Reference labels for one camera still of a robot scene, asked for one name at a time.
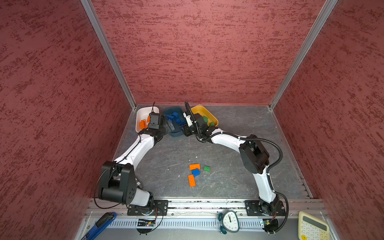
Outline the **blue lego front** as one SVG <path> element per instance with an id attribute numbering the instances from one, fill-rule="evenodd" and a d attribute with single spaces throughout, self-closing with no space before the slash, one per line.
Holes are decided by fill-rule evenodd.
<path id="1" fill-rule="evenodd" d="M 197 176 L 199 176 L 200 174 L 201 174 L 200 169 L 194 169 L 194 170 L 192 170 L 192 175 L 193 175 L 194 177 L 197 177 Z"/>

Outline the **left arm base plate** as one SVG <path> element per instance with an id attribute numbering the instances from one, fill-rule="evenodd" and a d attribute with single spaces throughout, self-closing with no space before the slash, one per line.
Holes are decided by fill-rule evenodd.
<path id="1" fill-rule="evenodd" d="M 127 215 L 139 217 L 162 217 L 167 215 L 168 200 L 150 200 L 148 206 L 129 205 Z"/>

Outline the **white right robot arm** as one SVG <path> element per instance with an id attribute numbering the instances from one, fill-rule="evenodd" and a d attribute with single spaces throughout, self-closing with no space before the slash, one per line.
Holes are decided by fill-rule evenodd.
<path id="1" fill-rule="evenodd" d="M 216 126 L 209 126 L 200 114 L 185 112 L 184 117 L 187 123 L 181 129 L 185 136 L 194 135 L 201 143 L 222 145 L 240 154 L 244 167 L 255 178 L 259 191 L 259 211 L 267 216 L 274 214 L 280 199 L 273 187 L 270 170 L 282 161 L 282 149 L 274 142 L 255 135 L 238 136 Z M 272 164 L 269 161 L 270 154 L 263 143 L 275 147 L 279 153 L 278 159 Z"/>

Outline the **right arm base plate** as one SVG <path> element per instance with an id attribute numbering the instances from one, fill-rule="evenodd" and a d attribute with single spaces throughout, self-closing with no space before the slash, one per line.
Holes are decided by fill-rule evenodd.
<path id="1" fill-rule="evenodd" d="M 263 200 L 245 200 L 245 209 L 248 216 L 285 216 L 286 208 L 279 199 L 275 199 L 271 203 Z"/>

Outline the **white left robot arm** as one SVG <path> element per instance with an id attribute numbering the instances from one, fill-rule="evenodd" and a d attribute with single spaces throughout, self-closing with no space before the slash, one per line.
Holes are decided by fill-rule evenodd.
<path id="1" fill-rule="evenodd" d="M 102 165 L 94 198 L 152 209 L 153 194 L 138 187 L 135 169 L 147 152 L 170 131 L 164 116 L 150 114 L 148 127 L 138 133 L 135 142 L 120 157 Z"/>

